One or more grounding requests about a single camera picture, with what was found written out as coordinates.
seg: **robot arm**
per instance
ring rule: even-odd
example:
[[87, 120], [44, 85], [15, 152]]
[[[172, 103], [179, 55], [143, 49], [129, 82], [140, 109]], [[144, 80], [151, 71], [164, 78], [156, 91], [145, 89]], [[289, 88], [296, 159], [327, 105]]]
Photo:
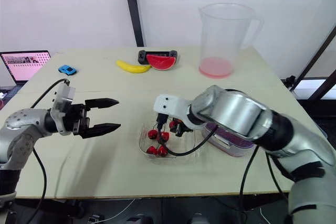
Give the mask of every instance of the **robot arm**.
[[333, 150], [297, 120], [281, 115], [237, 90], [211, 86], [193, 101], [162, 94], [154, 110], [183, 122], [184, 131], [215, 123], [260, 145], [282, 174], [293, 180], [289, 215], [294, 223], [333, 223], [336, 169]]
[[87, 112], [91, 108], [108, 108], [118, 104], [113, 99], [86, 100], [73, 104], [75, 89], [62, 83], [50, 110], [23, 109], [9, 116], [0, 129], [0, 209], [15, 199], [15, 188], [21, 169], [25, 166], [39, 138], [61, 135], [80, 135], [82, 138], [105, 135], [120, 124], [105, 123], [89, 127]]

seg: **white table surface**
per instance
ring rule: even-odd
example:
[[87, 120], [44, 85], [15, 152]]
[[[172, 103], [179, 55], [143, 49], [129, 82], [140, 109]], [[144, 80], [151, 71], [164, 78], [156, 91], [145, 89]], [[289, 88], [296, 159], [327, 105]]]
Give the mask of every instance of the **white table surface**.
[[[167, 162], [159, 165], [140, 152], [138, 140], [142, 118], [152, 113], [153, 102], [160, 93], [192, 99], [213, 84], [235, 88], [280, 113], [291, 115], [320, 134], [312, 119], [254, 49], [243, 51], [232, 75], [221, 80], [209, 79], [198, 72], [196, 47], [174, 49], [181, 54], [178, 65], [169, 71], [151, 69], [142, 74], [124, 72], [114, 64], [117, 59], [135, 63], [141, 48], [66, 51], [52, 57], [0, 111], [0, 124], [3, 125], [11, 113], [30, 107], [50, 84], [65, 77], [57, 71], [63, 64], [79, 70], [69, 77], [70, 85], [76, 87], [73, 103], [93, 98], [120, 101], [111, 108], [89, 112], [91, 125], [121, 123], [115, 132], [85, 140], [79, 136], [54, 134], [37, 142], [35, 148], [48, 176], [47, 198], [238, 194], [251, 153], [235, 158], [205, 144], [197, 158], [182, 164]], [[53, 96], [50, 92], [36, 108], [51, 107]], [[276, 168], [274, 170], [281, 188], [289, 190], [292, 182], [282, 177]], [[40, 197], [42, 188], [43, 176], [31, 155], [21, 173], [17, 197]], [[265, 153], [260, 150], [250, 168], [244, 192], [275, 191]]]

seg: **yellow banana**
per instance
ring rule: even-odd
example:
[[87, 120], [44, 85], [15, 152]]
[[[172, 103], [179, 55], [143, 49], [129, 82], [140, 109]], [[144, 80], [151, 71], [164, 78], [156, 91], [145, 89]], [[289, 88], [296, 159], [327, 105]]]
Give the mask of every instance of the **yellow banana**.
[[145, 73], [152, 67], [151, 65], [131, 65], [122, 60], [117, 60], [116, 64], [119, 68], [129, 73]]

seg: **measuring jug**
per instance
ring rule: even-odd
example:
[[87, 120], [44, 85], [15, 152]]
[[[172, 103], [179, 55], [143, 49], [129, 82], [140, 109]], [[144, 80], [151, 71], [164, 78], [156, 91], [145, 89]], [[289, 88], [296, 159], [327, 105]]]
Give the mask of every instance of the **measuring jug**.
[[[210, 78], [224, 78], [233, 71], [238, 53], [252, 44], [264, 19], [253, 9], [239, 4], [210, 4], [199, 9], [202, 19], [199, 71]], [[259, 22], [245, 41], [252, 20]]]

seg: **container lid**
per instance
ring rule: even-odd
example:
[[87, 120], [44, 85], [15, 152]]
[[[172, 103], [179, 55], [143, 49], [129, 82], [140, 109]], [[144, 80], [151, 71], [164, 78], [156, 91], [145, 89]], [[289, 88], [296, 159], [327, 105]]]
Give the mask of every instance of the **container lid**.
[[[206, 128], [209, 131], [212, 131], [216, 124], [214, 123], [207, 123]], [[221, 136], [222, 138], [230, 141], [233, 145], [236, 145], [239, 148], [251, 148], [253, 146], [253, 143], [251, 141], [244, 140], [240, 138], [239, 136], [236, 136], [225, 129], [219, 127], [216, 132], [217, 135]]]

